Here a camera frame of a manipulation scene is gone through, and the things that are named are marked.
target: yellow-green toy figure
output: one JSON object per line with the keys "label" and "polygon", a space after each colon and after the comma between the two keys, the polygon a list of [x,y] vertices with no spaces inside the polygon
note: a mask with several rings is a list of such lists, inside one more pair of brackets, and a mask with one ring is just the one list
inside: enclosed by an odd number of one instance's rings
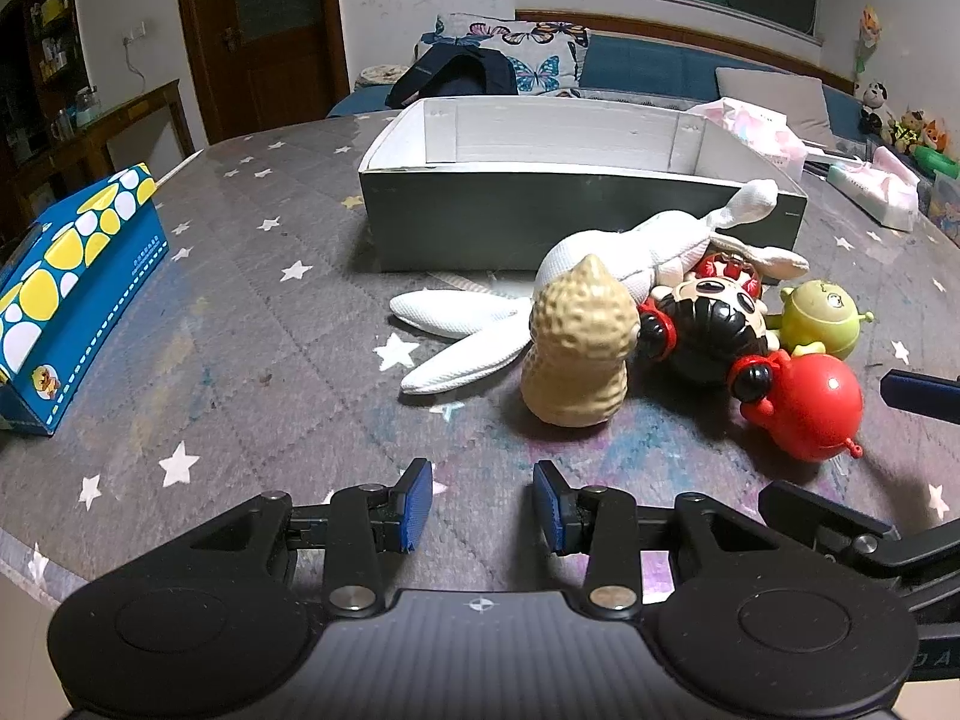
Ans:
{"label": "yellow-green toy figure", "polygon": [[792,356],[829,354],[844,360],[856,346],[860,323],[872,322],[869,311],[858,314],[846,290],[829,281],[806,281],[781,290],[782,314],[766,317],[781,347]]}

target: blue box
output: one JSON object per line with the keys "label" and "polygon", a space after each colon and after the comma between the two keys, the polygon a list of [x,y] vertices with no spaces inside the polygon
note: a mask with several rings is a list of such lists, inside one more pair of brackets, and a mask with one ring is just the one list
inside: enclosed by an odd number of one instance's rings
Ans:
{"label": "blue box", "polygon": [[0,429],[51,436],[166,254],[146,165],[52,205],[0,262]]}

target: sofa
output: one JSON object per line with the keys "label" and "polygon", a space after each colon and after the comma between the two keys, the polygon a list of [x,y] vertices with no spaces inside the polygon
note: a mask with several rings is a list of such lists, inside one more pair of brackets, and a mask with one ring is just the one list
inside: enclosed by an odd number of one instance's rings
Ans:
{"label": "sofa", "polygon": [[[715,71],[718,67],[767,70],[770,67],[723,53],[631,36],[592,35],[580,77],[583,97],[601,97],[631,103],[686,108],[717,100]],[[387,110],[384,100],[389,86],[368,86],[337,103],[328,117]],[[830,129],[843,141],[865,143],[859,131],[860,102],[852,95],[824,86]]]}

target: doll eye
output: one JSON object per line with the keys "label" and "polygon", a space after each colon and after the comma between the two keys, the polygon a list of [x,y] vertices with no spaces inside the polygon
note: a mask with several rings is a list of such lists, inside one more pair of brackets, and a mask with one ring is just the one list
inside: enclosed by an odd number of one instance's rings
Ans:
{"label": "doll eye", "polygon": [[697,292],[701,295],[718,295],[725,289],[726,287],[724,287],[719,281],[704,280],[697,282]]}
{"label": "doll eye", "polygon": [[740,304],[740,307],[744,311],[746,311],[748,314],[752,314],[754,312],[754,309],[757,307],[757,305],[755,305],[754,303],[754,300],[752,300],[750,295],[747,295],[747,293],[737,293],[736,301]]}

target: door frame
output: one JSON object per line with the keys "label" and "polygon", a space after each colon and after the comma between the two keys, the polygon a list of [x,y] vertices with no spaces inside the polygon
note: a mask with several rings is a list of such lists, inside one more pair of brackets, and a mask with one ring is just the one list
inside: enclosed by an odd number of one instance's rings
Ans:
{"label": "door frame", "polygon": [[[190,74],[197,91],[197,103],[200,105],[200,117],[206,128],[210,143],[224,140],[224,130],[217,110],[216,98],[210,82],[210,73],[203,56],[203,44],[200,42],[200,20],[194,0],[178,0],[181,24],[184,27],[187,60]],[[334,101],[342,100],[349,93],[347,78],[347,55],[344,51],[344,30],[340,21],[340,0],[320,0],[323,9],[323,30],[326,37],[326,61],[333,82]]]}

